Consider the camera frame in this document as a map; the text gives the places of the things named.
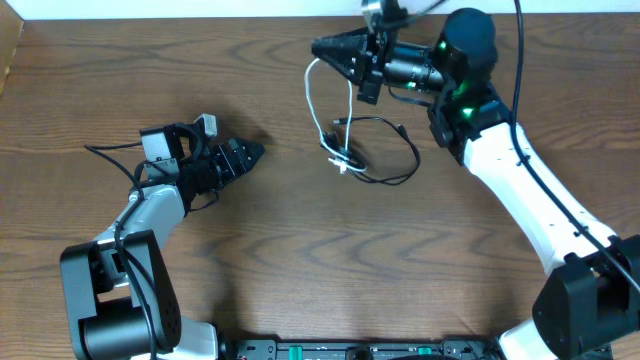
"white wall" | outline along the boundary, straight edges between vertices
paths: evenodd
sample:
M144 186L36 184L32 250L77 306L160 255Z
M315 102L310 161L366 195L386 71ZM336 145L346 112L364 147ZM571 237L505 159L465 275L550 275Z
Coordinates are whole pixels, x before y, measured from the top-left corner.
M433 0L400 0L410 10ZM25 20L360 15L361 0L7 0ZM521 0L527 13L640 12L640 0ZM436 13L475 7L514 12L512 0L450 0Z

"wooden table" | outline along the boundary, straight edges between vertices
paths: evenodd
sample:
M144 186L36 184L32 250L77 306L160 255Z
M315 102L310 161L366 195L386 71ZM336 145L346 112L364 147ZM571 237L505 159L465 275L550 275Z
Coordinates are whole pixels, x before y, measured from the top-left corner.
M495 16L495 85L509 103L513 16ZM434 42L444 18L405 31ZM640 22L637 15L526 16L520 120L573 194L621 236L640 232ZM189 215L163 251L182 313L233 334L425 339L498 335L530 316L545 281L496 198L439 149L423 109L355 104L404 124L421 150L398 188L339 176L318 146L303 72L314 37L361 18L28 22L0 100L0 358L72 356L58 259L126 204L128 180L82 149L138 130L218 116L221 136L267 153L216 206ZM328 123L345 80L313 77ZM354 126L381 174L413 157L390 129ZM132 168L139 149L115 154ZM638 336L620 359L640 354Z

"green light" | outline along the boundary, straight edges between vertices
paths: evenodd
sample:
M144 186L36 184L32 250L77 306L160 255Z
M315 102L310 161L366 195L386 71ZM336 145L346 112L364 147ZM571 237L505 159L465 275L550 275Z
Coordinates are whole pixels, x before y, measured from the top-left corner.
M473 114L473 108L464 108L462 109L462 113L464 114L464 116L470 117L471 114Z

